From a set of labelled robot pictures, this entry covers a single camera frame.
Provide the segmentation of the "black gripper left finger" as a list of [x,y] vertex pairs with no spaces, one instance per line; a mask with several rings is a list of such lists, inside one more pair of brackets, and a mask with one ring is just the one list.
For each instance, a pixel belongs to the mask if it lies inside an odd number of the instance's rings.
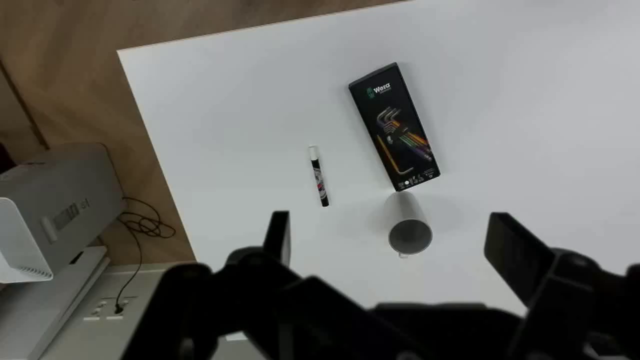
[[276,210],[269,218],[265,239],[264,239],[264,253],[269,259],[276,259],[280,264],[290,264],[290,213],[287,210]]

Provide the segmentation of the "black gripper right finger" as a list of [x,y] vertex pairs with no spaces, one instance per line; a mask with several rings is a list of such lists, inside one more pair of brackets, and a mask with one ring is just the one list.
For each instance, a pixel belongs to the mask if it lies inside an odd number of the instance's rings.
[[483,241],[483,259],[515,298],[524,306],[530,306],[555,254],[511,215],[492,213]]

